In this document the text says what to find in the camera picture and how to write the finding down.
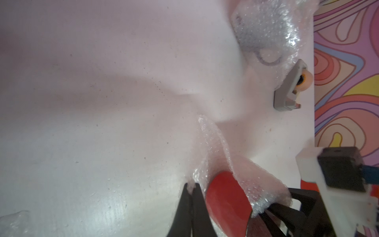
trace gray plastic piece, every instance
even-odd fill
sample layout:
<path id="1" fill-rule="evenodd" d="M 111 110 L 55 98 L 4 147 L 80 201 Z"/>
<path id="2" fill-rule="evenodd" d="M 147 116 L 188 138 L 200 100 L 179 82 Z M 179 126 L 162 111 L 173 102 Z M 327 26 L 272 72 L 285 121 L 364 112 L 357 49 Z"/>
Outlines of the gray plastic piece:
<path id="1" fill-rule="evenodd" d="M 287 74 L 283 84 L 274 92 L 274 108 L 277 111 L 291 111 L 301 108 L 301 104 L 296 103 L 296 96 L 299 92 L 295 90 L 295 87 L 303 69 L 307 69 L 307 65 L 299 59 Z"/>

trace white surface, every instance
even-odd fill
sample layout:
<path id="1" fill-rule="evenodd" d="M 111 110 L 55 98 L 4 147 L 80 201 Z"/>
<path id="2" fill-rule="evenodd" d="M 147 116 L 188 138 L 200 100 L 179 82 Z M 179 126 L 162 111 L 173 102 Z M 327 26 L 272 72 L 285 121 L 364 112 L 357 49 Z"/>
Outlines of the white surface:
<path id="1" fill-rule="evenodd" d="M 196 159 L 197 116 L 299 187 L 313 87 L 277 112 L 222 0 L 0 2 L 0 216 L 36 236 L 165 236 Z M 313 35 L 303 53 L 313 72 Z"/>
<path id="2" fill-rule="evenodd" d="M 375 229 L 378 199 L 370 196 L 371 188 L 361 193 L 328 187 L 317 161 L 323 149 L 304 148 L 296 161 L 301 179 L 317 184 L 334 232 L 338 237 L 353 237 L 358 224 Z"/>

